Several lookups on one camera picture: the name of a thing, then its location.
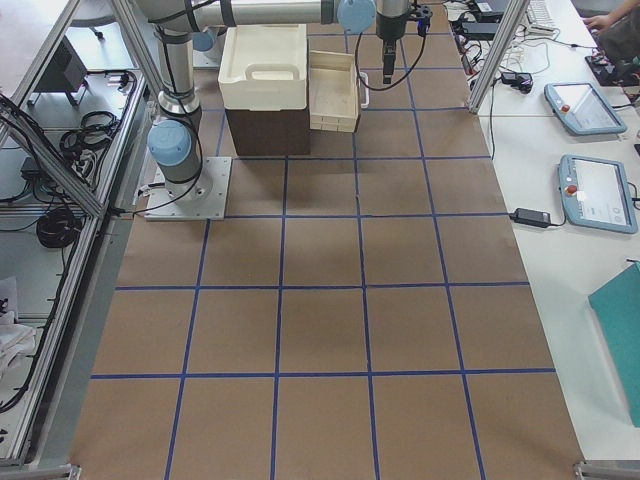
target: human hand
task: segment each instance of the human hand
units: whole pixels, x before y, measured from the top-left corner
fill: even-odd
[[[589,30],[606,30],[615,23],[610,15],[596,15],[595,17],[583,18],[582,21]]]

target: tablet screen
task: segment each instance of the tablet screen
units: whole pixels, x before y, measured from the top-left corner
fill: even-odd
[[[630,225],[625,202],[625,189],[616,165],[574,160],[578,183],[576,195],[580,216],[584,220]]]
[[[617,127],[618,122],[588,84],[556,85],[555,90],[584,130]]]

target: keyboard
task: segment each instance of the keyboard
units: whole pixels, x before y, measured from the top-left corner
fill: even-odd
[[[530,0],[527,7],[527,30],[538,35],[553,35],[556,24],[549,15],[546,0]]]

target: tablet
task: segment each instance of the tablet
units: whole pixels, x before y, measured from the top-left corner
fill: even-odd
[[[544,95],[553,113],[574,135],[622,133],[627,126],[590,83],[552,83]]]
[[[558,176],[562,206],[571,223],[621,233],[638,231],[622,163],[565,155]]]

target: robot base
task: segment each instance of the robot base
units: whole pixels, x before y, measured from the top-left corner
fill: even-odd
[[[231,176],[231,157],[205,157],[202,166],[203,173],[206,170],[213,179],[213,188],[204,198],[170,203],[164,207],[156,208],[145,213],[149,221],[156,220],[222,220],[227,204],[227,191],[229,189],[229,177]],[[164,182],[164,175],[157,170],[154,182]],[[147,208],[154,208],[171,201],[172,198],[164,188],[151,191]]]

